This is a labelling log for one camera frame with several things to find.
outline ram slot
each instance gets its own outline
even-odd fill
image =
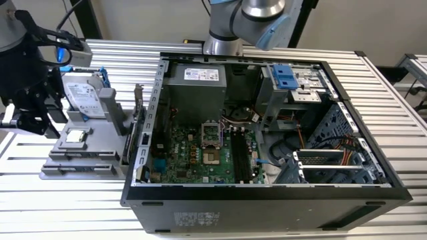
[[[229,135],[235,183],[243,181],[247,184],[252,177],[244,132],[232,131]]]

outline case label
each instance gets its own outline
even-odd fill
[[[173,212],[175,223],[180,227],[216,226],[219,212]]]

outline green circuit board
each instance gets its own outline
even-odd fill
[[[217,139],[213,128],[204,131],[209,140]],[[201,128],[176,127],[172,129],[165,172],[160,175],[161,183],[171,184],[235,184],[235,169],[232,159],[231,132],[224,130],[221,147],[201,148]],[[264,183],[261,166],[255,166],[255,156],[259,156],[255,134],[247,131],[247,156],[251,169],[257,167],[259,175],[251,180],[253,184]]]

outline sticker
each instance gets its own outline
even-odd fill
[[[187,68],[184,80],[220,81],[217,69]]]
[[[253,123],[257,123],[259,122],[259,119],[260,119],[260,115],[257,115],[256,113],[253,114],[253,117],[252,117],[252,122]]]
[[[216,226],[219,212],[173,212],[175,224],[180,227]]]
[[[92,117],[105,117],[103,106],[95,88],[87,83],[66,83],[68,99],[72,105],[78,107],[78,111]]]
[[[76,171],[76,169],[73,167],[60,167],[58,170],[60,171]]]

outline slotted metal surface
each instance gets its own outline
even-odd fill
[[[200,53],[197,44],[88,40],[92,67],[104,66],[117,101],[133,106],[135,83],[145,85],[148,103],[160,52]],[[427,238],[427,134],[407,103],[367,58],[351,51],[244,48],[248,57],[327,61],[389,159],[413,201],[349,232],[285,232],[148,235],[128,208],[120,207],[123,181],[38,180],[54,140],[9,133],[0,149],[1,239],[168,238],[168,239],[332,239],[420,240]]]

